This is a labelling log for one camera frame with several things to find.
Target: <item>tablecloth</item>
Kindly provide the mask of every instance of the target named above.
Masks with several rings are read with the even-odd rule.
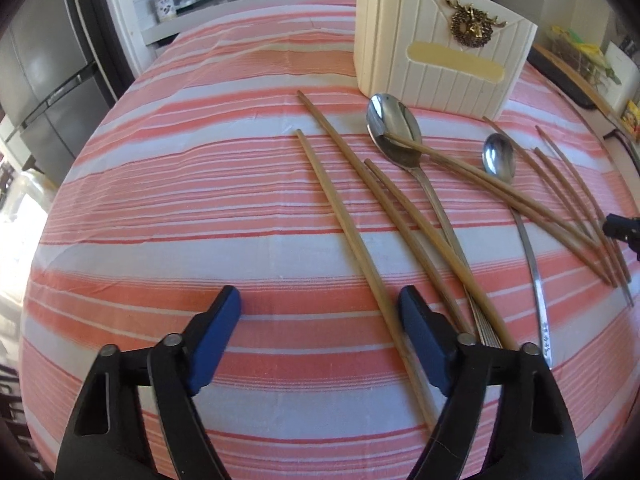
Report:
[[[352,60],[354,0],[334,3],[260,9],[257,2],[181,34],[82,150],[40,240],[22,324],[25,412],[50,466],[98,348],[141,348],[180,332],[233,284],[242,295],[241,320],[212,384],[195,397],[232,477],[390,479],[411,471],[428,429],[294,129],[310,137],[389,293],[413,283],[436,310],[441,305],[296,90],[437,220],[418,184],[367,135],[367,100]],[[491,132],[485,124],[415,114],[425,142],[480,167]],[[499,124],[528,150],[553,155],[534,129],[541,125],[604,211],[637,213],[599,142],[531,67]],[[537,342],[529,270],[510,212],[428,161],[423,166],[479,283],[515,338]],[[514,184],[569,220],[522,162]],[[554,375],[589,472],[638,387],[637,310],[535,225],[527,229],[544,280]],[[626,247],[624,255],[638,294],[640,266]],[[460,285],[437,261],[466,308]],[[152,396],[147,388],[141,396],[157,466],[175,476]],[[496,406],[489,396],[467,474],[481,465]]]

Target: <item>silver spoon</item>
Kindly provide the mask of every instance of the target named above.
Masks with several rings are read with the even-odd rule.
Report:
[[[375,94],[369,100],[369,105],[367,106],[367,128],[371,139],[373,139],[382,154],[396,166],[411,174],[420,183],[442,226],[445,240],[453,248],[460,260],[469,267],[449,217],[447,217],[447,213],[444,211],[430,180],[420,167],[422,154],[417,150],[400,146],[385,137],[385,132],[389,132],[400,137],[412,139],[415,142],[422,142],[420,126],[411,110],[390,94]],[[467,291],[465,292],[478,327],[480,341],[488,346],[500,347],[500,341],[493,327],[471,295]]]
[[[516,161],[513,155],[513,146],[508,137],[503,134],[491,134],[487,137],[482,147],[482,164],[484,170],[493,176],[496,176],[505,184],[510,184],[516,174]],[[546,364],[551,368],[551,338],[549,331],[549,323],[546,318],[545,295],[542,289],[542,279],[536,262],[536,255],[533,252],[527,229],[524,227],[522,217],[515,209],[511,209],[513,219],[516,222],[520,239],[524,247],[524,253],[527,257],[531,278],[533,280],[533,289],[536,297],[536,308],[538,310],[538,323],[540,326],[540,343],[542,346],[542,355]]]

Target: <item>sunlit floor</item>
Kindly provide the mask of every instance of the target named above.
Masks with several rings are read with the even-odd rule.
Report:
[[[20,314],[31,261],[56,188],[25,171],[11,184],[0,210],[0,363],[16,367]]]

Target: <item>deer head emblem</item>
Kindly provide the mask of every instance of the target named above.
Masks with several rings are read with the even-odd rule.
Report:
[[[451,0],[445,1],[449,7],[456,10],[451,19],[451,33],[465,46],[485,46],[494,33],[494,27],[503,28],[507,24],[498,23],[497,16],[490,19],[484,10],[475,9],[473,5],[460,5],[459,0],[455,3]]]

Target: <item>gray cabinet door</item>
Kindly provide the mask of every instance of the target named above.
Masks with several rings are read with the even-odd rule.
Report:
[[[88,63],[66,0],[25,0],[12,20],[15,49],[38,102]]]
[[[15,125],[21,124],[40,102],[15,54],[11,27],[0,38],[0,105]]]
[[[78,156],[108,111],[109,106],[91,78],[50,106],[45,114],[69,151]]]
[[[46,115],[41,114],[29,124],[20,138],[31,150],[36,165],[49,180],[60,186],[74,163],[74,156],[60,140]]]

